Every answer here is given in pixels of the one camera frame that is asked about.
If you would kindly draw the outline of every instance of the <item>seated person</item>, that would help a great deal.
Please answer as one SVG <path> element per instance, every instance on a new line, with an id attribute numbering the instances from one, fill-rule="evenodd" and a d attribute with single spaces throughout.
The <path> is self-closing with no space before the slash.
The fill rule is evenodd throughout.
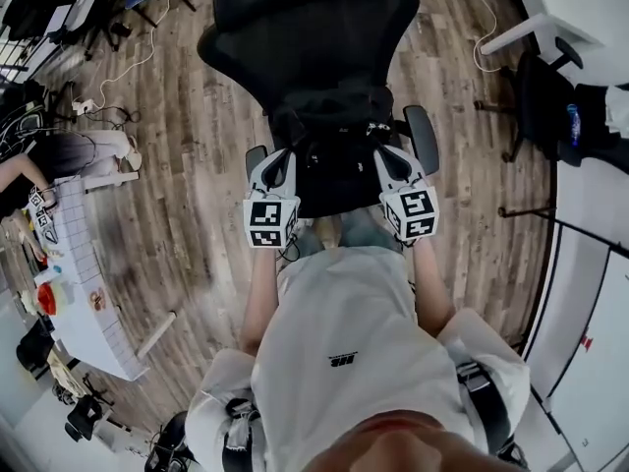
<path id="1" fill-rule="evenodd" d="M 513 432 L 524 362 L 474 311 L 457 313 L 430 239 L 413 247 L 414 296 L 394 238 L 367 210 L 341 220 L 338 248 L 303 231 L 279 283 L 276 252 L 256 249 L 240 349 L 218 352 L 188 414 L 197 462 L 225 470 L 227 447 L 278 472 L 519 470 L 486 454 L 456 366 L 484 365 Z"/>
<path id="2" fill-rule="evenodd" d="M 29 202 L 32 186 L 41 191 L 44 207 L 54 208 L 56 199 L 50 185 L 54 179 L 117 173 L 123 158 L 137 170 L 142 156 L 135 139 L 122 131 L 59 133 L 36 141 L 29 154 L 18 154 L 0 163 L 0 220 L 4 217 L 14 220 L 37 259 L 43 261 L 41 246 L 21 212 Z"/>

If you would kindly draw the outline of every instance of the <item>wooden floor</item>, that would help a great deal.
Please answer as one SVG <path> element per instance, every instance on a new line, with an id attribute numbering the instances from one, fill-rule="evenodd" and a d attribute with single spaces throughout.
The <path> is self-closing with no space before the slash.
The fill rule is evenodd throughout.
<path id="1" fill-rule="evenodd" d="M 138 110 L 127 132 L 143 153 L 141 179 L 88 195 L 89 228 L 112 298 L 138 345 L 169 310 L 178 320 L 148 357 L 148 374 L 126 383 L 95 372 L 111 390 L 116 414 L 129 425 L 158 428 L 186 409 L 214 354 L 234 346 L 251 269 L 242 225 L 244 154 L 269 135 L 259 106 L 239 86 L 206 67 L 196 53 L 212 22 L 210 0 L 179 0 L 154 33 L 145 64 L 105 86 L 107 105 Z M 487 0 L 498 31 L 519 21 L 511 0 Z M 167 0 L 151 1 L 156 20 Z M 39 75 L 50 86 L 76 76 L 74 96 L 102 102 L 98 86 L 120 76 L 151 51 L 150 28 L 134 13 L 118 53 L 77 68 L 81 51 L 65 51 Z M 433 179 L 441 207 L 434 243 L 457 307 L 479 311 L 511 344 L 522 339 L 534 305 L 545 248 L 545 225 L 534 218 L 503 220 L 500 206 L 534 207 L 548 200 L 550 169 L 528 145 L 516 164 L 500 160 L 513 121 L 476 112 L 475 98 L 497 100 L 507 85 L 475 68 L 475 40 L 492 26 L 479 0 L 422 0 L 395 54 L 389 80 L 395 114 L 422 104 L 435 127 L 441 170 Z M 516 65 L 521 45 L 483 58 L 486 68 Z M 70 97 L 65 105 L 70 111 Z M 104 128 L 85 117 L 75 128 Z"/>

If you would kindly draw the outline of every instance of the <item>t-shirt sleeve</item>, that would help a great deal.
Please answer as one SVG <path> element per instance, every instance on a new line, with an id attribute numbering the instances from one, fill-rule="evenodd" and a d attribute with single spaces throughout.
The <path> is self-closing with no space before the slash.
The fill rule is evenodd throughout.
<path id="1" fill-rule="evenodd" d="M 235 394 L 251 388 L 255 361 L 240 350 L 219 351 L 190 404 L 186 439 L 204 470 L 223 470 L 224 439 L 232 421 L 225 405 Z"/>
<path id="2" fill-rule="evenodd" d="M 459 311 L 437 339 L 446 347 L 461 341 L 466 353 L 487 368 L 515 430 L 531 393 L 530 371 L 522 357 L 469 308 Z"/>

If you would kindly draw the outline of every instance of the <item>gray pants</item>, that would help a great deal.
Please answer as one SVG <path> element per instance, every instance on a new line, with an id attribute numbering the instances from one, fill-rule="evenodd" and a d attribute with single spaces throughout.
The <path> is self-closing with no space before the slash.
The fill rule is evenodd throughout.
<path id="1" fill-rule="evenodd" d="M 382 247 L 402 253 L 402 248 L 393 235 L 379 225 L 364 208 L 341 213 L 341 223 L 343 227 L 339 247 Z M 295 261 L 323 249 L 323 244 L 313 229 L 306 227 L 284 255 L 286 259 Z"/>

